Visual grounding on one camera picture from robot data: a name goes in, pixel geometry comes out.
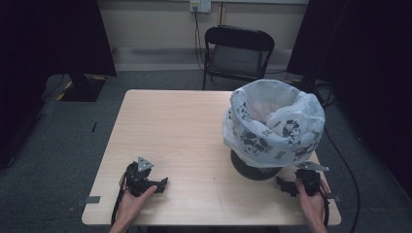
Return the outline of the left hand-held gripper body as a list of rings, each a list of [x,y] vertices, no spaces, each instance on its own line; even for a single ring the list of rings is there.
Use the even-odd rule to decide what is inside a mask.
[[[148,179],[153,167],[153,163],[143,156],[139,156],[127,166],[124,174],[125,184],[134,196],[138,197],[152,185],[157,185],[157,182]]]

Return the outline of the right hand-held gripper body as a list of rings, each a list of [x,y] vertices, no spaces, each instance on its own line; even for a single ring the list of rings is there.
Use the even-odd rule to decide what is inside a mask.
[[[313,196],[321,190],[320,171],[328,171],[329,168],[312,161],[306,161],[296,165],[296,177],[302,181],[305,191]]]

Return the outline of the person's right hand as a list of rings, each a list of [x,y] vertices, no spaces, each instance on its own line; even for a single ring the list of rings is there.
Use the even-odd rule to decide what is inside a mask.
[[[308,196],[303,182],[300,179],[295,180],[295,186],[299,195],[300,208],[304,214],[308,227],[313,232],[325,232],[324,224],[325,203],[323,195],[329,193],[329,188],[324,181],[321,181],[321,193]]]

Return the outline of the black stand base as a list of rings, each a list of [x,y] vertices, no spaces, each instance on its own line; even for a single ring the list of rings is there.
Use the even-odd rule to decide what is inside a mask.
[[[103,77],[82,73],[69,75],[70,82],[57,96],[58,101],[65,102],[95,102],[106,82]]]

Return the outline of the white printed plastic bag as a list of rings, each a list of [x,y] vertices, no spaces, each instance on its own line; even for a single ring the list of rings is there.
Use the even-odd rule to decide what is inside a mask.
[[[326,123],[312,93],[276,80],[258,80],[231,93],[223,117],[223,143],[255,168],[287,167],[307,161]]]

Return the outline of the black curtain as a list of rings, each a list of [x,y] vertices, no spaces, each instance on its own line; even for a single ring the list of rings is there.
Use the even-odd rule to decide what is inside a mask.
[[[288,71],[332,84],[412,198],[412,0],[309,0]]]
[[[97,0],[0,0],[0,168],[43,107],[52,75],[114,77]]]

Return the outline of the white wall socket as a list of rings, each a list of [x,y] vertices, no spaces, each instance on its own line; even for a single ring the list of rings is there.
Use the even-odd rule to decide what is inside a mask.
[[[209,14],[212,10],[211,0],[190,0],[189,10],[193,13]]]

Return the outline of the person's left hand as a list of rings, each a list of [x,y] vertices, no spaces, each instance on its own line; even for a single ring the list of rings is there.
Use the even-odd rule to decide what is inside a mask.
[[[136,197],[128,188],[124,190],[118,209],[116,223],[130,225],[139,216],[147,200],[156,192],[157,186],[152,185],[143,194]]]

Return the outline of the dark round bin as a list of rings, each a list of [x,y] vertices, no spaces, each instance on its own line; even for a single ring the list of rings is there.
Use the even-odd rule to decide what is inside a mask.
[[[230,159],[234,169],[243,177],[253,181],[266,181],[274,178],[281,168],[256,168],[247,165],[239,158],[237,153],[232,150],[230,152]]]

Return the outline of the black folding chair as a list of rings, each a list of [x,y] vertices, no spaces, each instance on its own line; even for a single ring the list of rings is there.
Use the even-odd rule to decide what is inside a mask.
[[[204,41],[202,88],[207,77],[245,82],[262,79],[275,48],[274,39],[266,32],[231,25],[209,28]]]

